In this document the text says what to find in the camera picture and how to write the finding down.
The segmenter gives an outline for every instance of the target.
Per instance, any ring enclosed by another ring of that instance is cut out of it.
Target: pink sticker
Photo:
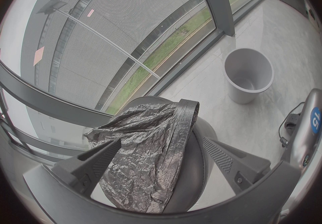
[[[42,59],[42,54],[43,54],[44,48],[45,47],[41,47],[39,50],[36,51],[35,58],[34,58],[34,65],[36,65]]]
[[[92,14],[93,14],[93,12],[94,12],[94,9],[91,9],[91,11],[88,13],[88,17],[90,17]]]

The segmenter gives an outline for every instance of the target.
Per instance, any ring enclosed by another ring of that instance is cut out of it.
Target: crumpled garbage bag
[[[162,213],[178,179],[184,149],[197,120],[199,102],[138,105],[84,134],[90,148],[121,138],[99,184],[118,208]]]

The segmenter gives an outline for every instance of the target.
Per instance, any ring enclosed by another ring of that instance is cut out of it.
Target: trash can
[[[228,81],[228,95],[239,104],[251,102],[274,80],[272,63],[254,49],[241,48],[230,52],[223,62],[223,70]]]

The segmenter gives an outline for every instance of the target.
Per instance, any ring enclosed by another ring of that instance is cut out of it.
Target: blue circular sticker
[[[321,126],[321,112],[318,107],[315,107],[311,111],[311,127],[313,133],[318,133]]]

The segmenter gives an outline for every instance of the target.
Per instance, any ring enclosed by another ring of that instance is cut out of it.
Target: light pole
[[[135,61],[137,64],[139,64],[141,67],[143,67],[146,71],[151,73],[153,76],[155,76],[157,79],[161,79],[156,73],[154,73],[151,69],[149,69],[147,66],[145,66],[142,62],[138,61],[135,57],[133,57],[131,54],[127,53],[125,50],[120,48],[118,45],[107,39],[105,36],[101,35],[97,31],[95,31],[93,28],[89,27],[88,25],[84,24],[83,22],[79,21],[78,19],[72,17],[71,15],[67,14],[66,12],[63,12],[60,10],[60,8],[64,5],[66,5],[66,2],[59,1],[59,0],[50,0],[46,5],[44,5],[38,12],[38,13],[44,13],[45,15],[49,15],[55,11],[65,15],[66,17],[74,20],[78,24],[82,25],[86,29],[90,30],[92,33],[95,33],[97,36],[101,37],[104,41],[107,41],[110,45],[114,46],[116,49],[127,55],[130,59]]]

